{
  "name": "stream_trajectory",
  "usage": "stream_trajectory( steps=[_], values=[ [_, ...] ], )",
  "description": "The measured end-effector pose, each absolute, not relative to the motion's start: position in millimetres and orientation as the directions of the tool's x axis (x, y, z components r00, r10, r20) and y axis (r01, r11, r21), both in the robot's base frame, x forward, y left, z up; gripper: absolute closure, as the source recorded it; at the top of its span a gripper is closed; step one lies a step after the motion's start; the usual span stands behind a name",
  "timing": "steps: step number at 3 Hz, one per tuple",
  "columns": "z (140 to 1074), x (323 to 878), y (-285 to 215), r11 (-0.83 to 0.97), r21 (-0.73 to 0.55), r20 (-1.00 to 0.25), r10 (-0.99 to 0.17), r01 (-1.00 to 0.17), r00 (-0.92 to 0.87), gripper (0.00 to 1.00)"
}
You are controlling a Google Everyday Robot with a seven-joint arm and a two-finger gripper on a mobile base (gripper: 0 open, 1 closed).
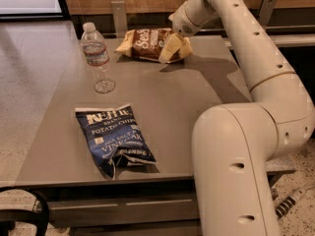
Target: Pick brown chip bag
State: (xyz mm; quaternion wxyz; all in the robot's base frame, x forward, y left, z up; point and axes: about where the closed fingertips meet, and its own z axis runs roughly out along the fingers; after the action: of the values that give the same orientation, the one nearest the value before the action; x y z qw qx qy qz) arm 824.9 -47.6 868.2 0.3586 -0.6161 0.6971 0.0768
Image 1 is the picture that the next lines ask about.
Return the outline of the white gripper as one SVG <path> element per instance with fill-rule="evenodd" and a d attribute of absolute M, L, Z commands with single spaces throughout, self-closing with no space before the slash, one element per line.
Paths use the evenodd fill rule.
<path fill-rule="evenodd" d="M 183 45 L 183 37 L 195 35 L 205 20 L 205 8 L 198 1 L 185 1 L 173 14 L 168 17 L 174 32 L 170 34 L 159 55 L 160 63 L 172 63 L 180 58 L 179 50 Z"/>

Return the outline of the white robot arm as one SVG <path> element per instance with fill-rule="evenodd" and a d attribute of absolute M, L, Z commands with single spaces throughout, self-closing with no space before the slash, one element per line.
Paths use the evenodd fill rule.
<path fill-rule="evenodd" d="M 244 1 L 187 0 L 170 17 L 180 37 L 220 17 L 252 97 L 212 107 L 195 123 L 203 236 L 281 236 L 266 163 L 301 148 L 314 131 L 311 97 Z"/>

